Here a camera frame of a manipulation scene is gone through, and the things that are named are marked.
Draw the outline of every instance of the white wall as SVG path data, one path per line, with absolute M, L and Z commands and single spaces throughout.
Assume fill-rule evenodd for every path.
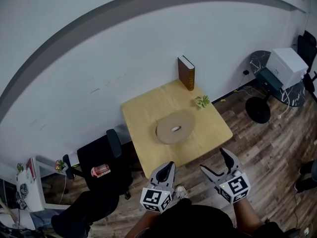
M 277 0 L 130 0 L 106 10 L 17 81 L 32 79 L 0 124 L 1 160 L 13 167 L 35 155 L 56 160 L 113 127 L 130 140 L 120 105 L 176 79 L 179 55 L 217 99 L 253 78 L 241 81 L 251 52 L 291 43 L 304 28 L 298 15 Z
M 0 163 L 0 179 L 10 182 L 12 184 L 15 184 L 16 173 L 17 173 L 16 169 L 9 167 L 3 163 Z
M 0 0 L 0 94 L 24 62 L 52 35 L 114 0 Z M 301 10 L 306 0 L 283 0 Z

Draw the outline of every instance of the wooden table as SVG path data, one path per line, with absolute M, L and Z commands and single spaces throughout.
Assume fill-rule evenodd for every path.
M 193 91 L 188 91 L 177 79 L 122 105 L 125 121 L 147 178 L 165 162 L 174 161 L 179 167 L 232 137 L 228 125 L 212 104 L 204 109 L 195 105 L 194 99 L 203 95 L 197 84 Z M 178 110 L 186 110 L 195 117 L 194 131 L 177 144 L 163 144 L 156 136 L 157 121 Z

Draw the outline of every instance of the black office chair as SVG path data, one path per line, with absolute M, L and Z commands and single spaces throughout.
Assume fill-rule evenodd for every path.
M 316 38 L 310 32 L 305 31 L 303 34 L 303 38 L 313 46 L 317 46 Z
M 63 161 L 70 167 L 66 175 L 69 179 L 74 179 L 74 175 L 84 177 L 90 191 L 83 192 L 59 216 L 52 217 L 54 230 L 64 238 L 87 237 L 92 222 L 108 216 L 116 209 L 119 195 L 124 194 L 127 200 L 131 197 L 129 186 L 133 179 L 114 129 L 80 148 L 77 155 L 81 171 L 70 167 L 68 155 L 63 157 Z M 102 164 L 109 165 L 110 173 L 99 178 L 93 177 L 91 169 Z
M 74 175 L 85 178 L 90 190 L 100 191 L 111 188 L 120 195 L 130 198 L 129 186 L 133 179 L 127 164 L 126 156 L 122 153 L 121 143 L 114 129 L 107 130 L 106 135 L 77 151 L 81 171 L 76 168 L 66 170 L 67 177 L 74 179 Z M 70 167 L 68 155 L 63 161 Z M 102 164 L 108 164 L 110 173 L 97 178 L 91 175 L 91 169 Z
M 317 48 L 313 45 L 316 42 L 316 39 L 306 32 L 306 37 L 298 36 L 297 40 L 297 54 L 304 60 L 304 62 L 308 65 L 307 73 L 304 76 L 303 83 L 305 85 L 305 89 L 310 93 L 315 92 L 315 87 L 313 81 L 317 78 L 317 73 L 314 71 L 315 76 L 311 78 L 309 72 L 312 69 L 312 65 L 314 59 L 317 54 Z

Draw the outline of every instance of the white box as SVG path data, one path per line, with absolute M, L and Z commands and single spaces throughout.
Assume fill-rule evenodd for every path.
M 169 191 L 154 188 L 143 188 L 140 203 L 142 206 L 154 212 L 164 212 L 172 201 Z
M 238 202 L 240 199 L 249 195 L 251 189 L 246 173 L 220 184 L 219 187 L 220 195 L 222 195 L 230 204 Z
M 273 49 L 266 67 L 281 81 L 283 90 L 300 82 L 308 69 L 292 48 Z

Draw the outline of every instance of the small potted plant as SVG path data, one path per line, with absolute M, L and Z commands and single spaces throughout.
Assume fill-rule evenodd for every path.
M 18 174 L 20 174 L 24 171 L 24 167 L 23 167 L 22 163 L 18 163 L 16 168 L 18 169 Z
M 208 104 L 210 104 L 208 95 L 204 95 L 203 97 L 198 96 L 195 101 L 196 105 L 200 108 L 205 108 Z
M 62 160 L 55 162 L 55 169 L 60 173 L 66 168 L 66 163 Z

